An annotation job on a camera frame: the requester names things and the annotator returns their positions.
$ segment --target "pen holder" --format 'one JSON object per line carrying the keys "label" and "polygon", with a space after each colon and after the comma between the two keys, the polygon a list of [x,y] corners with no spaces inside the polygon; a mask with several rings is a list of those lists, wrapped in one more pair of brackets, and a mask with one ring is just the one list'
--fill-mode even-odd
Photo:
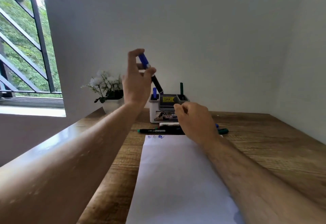
{"label": "pen holder", "polygon": [[190,100],[185,95],[177,94],[157,94],[154,98],[152,94],[149,98],[149,115],[151,123],[178,122],[178,117],[174,113],[174,104],[182,104]]}

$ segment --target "hand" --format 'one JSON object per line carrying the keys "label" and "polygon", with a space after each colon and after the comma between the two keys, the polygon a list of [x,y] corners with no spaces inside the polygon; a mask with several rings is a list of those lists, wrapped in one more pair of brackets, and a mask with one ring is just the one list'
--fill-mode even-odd
{"label": "hand", "polygon": [[208,108],[194,102],[174,104],[183,132],[201,146],[218,139],[218,130]]}
{"label": "hand", "polygon": [[140,73],[143,70],[142,64],[136,63],[136,57],[144,53],[144,49],[136,49],[128,53],[127,75],[122,77],[124,91],[124,103],[136,105],[139,110],[144,108],[151,93],[152,75],[156,72],[154,67]]}

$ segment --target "foliage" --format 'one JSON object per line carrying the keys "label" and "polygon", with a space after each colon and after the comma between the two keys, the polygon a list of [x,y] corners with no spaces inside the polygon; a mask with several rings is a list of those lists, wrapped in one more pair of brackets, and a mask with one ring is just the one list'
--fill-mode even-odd
{"label": "foliage", "polygon": [[[24,0],[24,5],[32,10],[30,0]],[[0,8],[3,9],[22,29],[24,29],[36,42],[39,43],[35,21],[28,15],[14,0],[0,0]],[[43,35],[45,39],[46,49],[49,57],[55,91],[61,91],[57,65],[55,62],[55,54],[52,45],[51,32],[47,12],[44,4],[39,6],[39,14],[42,22]],[[0,31],[16,45],[26,56],[28,56],[40,69],[44,68],[41,52],[30,43],[18,30],[15,29],[3,16],[0,16]],[[48,82],[29,64],[27,64],[11,47],[3,43],[4,52],[7,59],[15,65],[35,86],[41,91],[49,91]],[[10,82],[18,90],[31,90],[16,74],[8,71]],[[34,97],[62,97],[58,94],[29,94],[16,93],[16,96],[34,96]]]}
{"label": "foliage", "polygon": [[118,100],[123,97],[122,80],[119,77],[116,79],[109,75],[106,71],[99,71],[97,77],[92,77],[88,85],[82,87],[89,87],[94,93],[100,95],[94,102],[100,101],[104,103],[106,100]]}

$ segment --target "forearm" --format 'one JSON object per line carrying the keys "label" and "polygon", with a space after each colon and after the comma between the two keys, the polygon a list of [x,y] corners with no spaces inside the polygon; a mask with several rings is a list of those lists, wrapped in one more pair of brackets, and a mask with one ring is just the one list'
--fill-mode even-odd
{"label": "forearm", "polygon": [[37,159],[0,168],[0,223],[75,224],[138,113],[124,105]]}
{"label": "forearm", "polygon": [[326,213],[224,138],[204,150],[228,186],[247,224],[324,223]]}

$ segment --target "blue marker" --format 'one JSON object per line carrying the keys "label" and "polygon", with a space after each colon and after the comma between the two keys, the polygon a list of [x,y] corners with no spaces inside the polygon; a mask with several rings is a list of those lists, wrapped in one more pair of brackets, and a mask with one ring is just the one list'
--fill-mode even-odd
{"label": "blue marker", "polygon": [[156,88],[153,88],[153,96],[154,96],[154,99],[157,99]]}
{"label": "blue marker", "polygon": [[[148,68],[151,66],[151,65],[149,64],[147,58],[145,57],[145,54],[144,54],[144,53],[142,53],[142,54],[139,55],[138,57],[139,57],[139,59],[141,60],[141,63],[142,63],[142,65],[144,66],[145,69],[148,69]],[[158,91],[160,94],[163,94],[163,89],[162,89],[161,85],[159,84],[159,82],[157,81],[157,78],[156,78],[155,74],[152,75],[152,81],[153,81],[155,87],[157,88],[157,91]]]}

